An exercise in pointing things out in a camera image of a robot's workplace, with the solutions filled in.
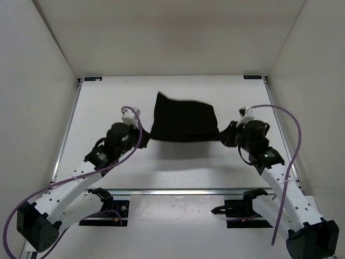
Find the black skirt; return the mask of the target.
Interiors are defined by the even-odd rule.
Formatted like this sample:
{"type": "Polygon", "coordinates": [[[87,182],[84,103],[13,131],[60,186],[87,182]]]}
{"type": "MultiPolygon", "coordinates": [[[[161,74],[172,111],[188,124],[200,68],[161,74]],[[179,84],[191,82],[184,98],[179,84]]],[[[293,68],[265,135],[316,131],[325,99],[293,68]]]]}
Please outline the black skirt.
{"type": "Polygon", "coordinates": [[[170,99],[159,92],[150,131],[153,140],[166,142],[217,141],[218,121],[212,105],[197,100],[170,99]]]}

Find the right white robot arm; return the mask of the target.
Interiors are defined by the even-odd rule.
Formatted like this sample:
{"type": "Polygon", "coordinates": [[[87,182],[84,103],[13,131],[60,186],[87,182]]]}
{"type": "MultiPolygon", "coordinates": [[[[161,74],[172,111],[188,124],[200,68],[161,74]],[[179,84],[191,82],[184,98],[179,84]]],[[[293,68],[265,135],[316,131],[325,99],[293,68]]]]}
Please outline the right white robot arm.
{"type": "Polygon", "coordinates": [[[311,205],[293,177],[273,170],[273,166],[283,166],[285,161],[269,145],[269,128],[260,120],[232,121],[220,132],[219,139],[226,147],[248,152],[246,163],[257,170],[283,205],[270,199],[263,188],[255,188],[245,191],[241,204],[231,210],[248,216],[258,214],[272,226],[279,223],[276,230],[286,241],[291,258],[331,257],[335,255],[339,227],[311,205]]]}

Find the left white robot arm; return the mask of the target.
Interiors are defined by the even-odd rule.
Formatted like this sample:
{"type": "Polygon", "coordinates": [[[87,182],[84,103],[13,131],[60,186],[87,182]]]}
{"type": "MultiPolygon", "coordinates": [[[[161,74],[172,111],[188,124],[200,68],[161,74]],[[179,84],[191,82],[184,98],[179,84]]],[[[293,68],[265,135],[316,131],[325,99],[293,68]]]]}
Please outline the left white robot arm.
{"type": "Polygon", "coordinates": [[[117,122],[99,139],[71,177],[54,183],[33,202],[24,201],[15,210],[17,231],[38,253],[49,250],[71,225],[113,208],[113,198],[103,188],[85,190],[124,162],[147,135],[140,122],[117,122]]]}

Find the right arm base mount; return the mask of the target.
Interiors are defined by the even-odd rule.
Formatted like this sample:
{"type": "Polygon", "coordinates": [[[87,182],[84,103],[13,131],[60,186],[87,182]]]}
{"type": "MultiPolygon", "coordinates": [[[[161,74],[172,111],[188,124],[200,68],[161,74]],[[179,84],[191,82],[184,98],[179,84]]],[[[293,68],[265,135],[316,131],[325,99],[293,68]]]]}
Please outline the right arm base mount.
{"type": "Polygon", "coordinates": [[[263,188],[244,191],[242,199],[224,200],[224,204],[214,207],[211,213],[225,215],[228,229],[272,228],[267,220],[253,210],[253,200],[262,195],[268,196],[263,188]]]}

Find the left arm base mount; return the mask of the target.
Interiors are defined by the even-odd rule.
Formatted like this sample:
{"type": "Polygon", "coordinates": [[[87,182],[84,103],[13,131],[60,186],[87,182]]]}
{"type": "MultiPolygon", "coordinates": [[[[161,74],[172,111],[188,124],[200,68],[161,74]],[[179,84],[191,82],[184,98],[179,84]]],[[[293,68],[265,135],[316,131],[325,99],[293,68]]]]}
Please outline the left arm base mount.
{"type": "Polygon", "coordinates": [[[99,212],[81,220],[79,226],[126,227],[130,197],[115,196],[103,188],[90,188],[89,194],[96,195],[102,202],[99,212]]]}

